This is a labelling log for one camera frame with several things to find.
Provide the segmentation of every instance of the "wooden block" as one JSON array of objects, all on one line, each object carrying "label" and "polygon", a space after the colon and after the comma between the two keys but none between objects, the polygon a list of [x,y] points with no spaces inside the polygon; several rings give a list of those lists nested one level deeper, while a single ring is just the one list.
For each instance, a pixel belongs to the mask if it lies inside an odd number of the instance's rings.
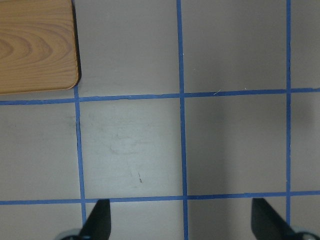
[{"label": "wooden block", "polygon": [[71,0],[0,1],[0,94],[70,89],[79,64]]}]

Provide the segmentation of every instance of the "wood grain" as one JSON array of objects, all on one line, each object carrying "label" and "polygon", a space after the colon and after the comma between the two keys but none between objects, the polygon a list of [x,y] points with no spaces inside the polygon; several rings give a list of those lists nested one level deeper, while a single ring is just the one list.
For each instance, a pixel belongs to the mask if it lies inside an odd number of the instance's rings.
[{"label": "wood grain", "polygon": [[0,94],[70,89],[79,75],[71,0],[0,1]]}]

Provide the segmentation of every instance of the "gray floor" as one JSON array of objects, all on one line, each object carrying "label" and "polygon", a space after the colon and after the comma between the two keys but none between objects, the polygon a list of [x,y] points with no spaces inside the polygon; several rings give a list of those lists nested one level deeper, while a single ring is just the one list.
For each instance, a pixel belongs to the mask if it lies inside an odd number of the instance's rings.
[{"label": "gray floor", "polygon": [[1,239],[53,240],[104,198],[111,240],[253,240],[251,197],[320,232],[320,1],[291,1],[292,89],[285,0],[75,9],[76,89],[0,96]]}]

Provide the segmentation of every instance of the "blue painter's tape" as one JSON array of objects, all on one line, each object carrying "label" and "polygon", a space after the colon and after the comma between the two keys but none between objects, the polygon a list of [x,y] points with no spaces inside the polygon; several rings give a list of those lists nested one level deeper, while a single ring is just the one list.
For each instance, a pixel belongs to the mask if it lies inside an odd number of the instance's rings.
[{"label": "blue painter's tape", "polygon": [[47,100],[13,100],[13,101],[0,101],[1,105],[46,105],[46,104],[68,104],[74,103],[74,98],[63,99],[47,99]]},{"label": "blue painter's tape", "polygon": [[210,200],[210,199],[243,199],[243,198],[268,198],[285,197],[286,192],[255,192],[255,193],[231,193],[231,194],[212,194],[212,195],[190,195],[189,200]]},{"label": "blue painter's tape", "polygon": [[110,198],[111,203],[178,201],[178,200],[183,200],[183,196],[142,196],[142,197]]},{"label": "blue painter's tape", "polygon": [[291,0],[286,0],[286,222],[291,220]]},{"label": "blue painter's tape", "polygon": [[268,95],[268,94],[285,94],[286,89],[261,89],[261,90],[240,90],[240,91],[213,91],[213,92],[195,92],[185,93],[185,98],[204,98],[204,97],[225,97],[225,96],[242,96],[242,95]]},{"label": "blue painter's tape", "polygon": [[77,142],[77,155],[78,155],[78,171],[80,183],[80,198],[81,198],[81,214],[82,224],[84,225],[87,220],[86,213],[86,194],[85,194],[85,180],[84,180],[84,166],[82,157],[82,143],[81,143],[81,126],[80,126],[80,102],[78,86],[74,87],[74,106],[75,106],[75,126],[76,126],[76,142]]},{"label": "blue painter's tape", "polygon": [[80,97],[80,102],[116,101],[116,100],[143,100],[143,99],[176,99],[179,93],[168,94],[145,94],[145,95],[118,95],[118,96],[84,96]]},{"label": "blue painter's tape", "polygon": [[291,88],[290,90],[291,93],[318,93],[320,92],[320,87],[318,88]]},{"label": "blue painter's tape", "polygon": [[180,122],[181,122],[181,158],[182,158],[182,192],[183,192],[183,234],[184,240],[189,239],[188,227],[188,190],[187,190],[187,158],[186,158],[186,124],[185,124],[185,77],[184,77],[184,45],[182,26],[181,0],[176,0],[176,18],[178,31],[179,59],[179,92],[180,92]]},{"label": "blue painter's tape", "polygon": [[39,204],[80,204],[80,199],[50,199],[50,200],[11,200],[0,201],[1,205],[39,205]]},{"label": "blue painter's tape", "polygon": [[314,196],[314,195],[320,195],[319,191],[292,191],[290,192],[291,196]]}]

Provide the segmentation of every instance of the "floor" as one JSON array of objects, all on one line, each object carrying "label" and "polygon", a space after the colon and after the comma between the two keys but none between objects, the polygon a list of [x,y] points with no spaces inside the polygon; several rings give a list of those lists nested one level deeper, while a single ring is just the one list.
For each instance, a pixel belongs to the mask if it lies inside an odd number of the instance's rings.
[{"label": "floor", "polygon": [[251,198],[320,231],[320,1],[75,0],[82,79],[0,96],[0,233],[253,240]]}]

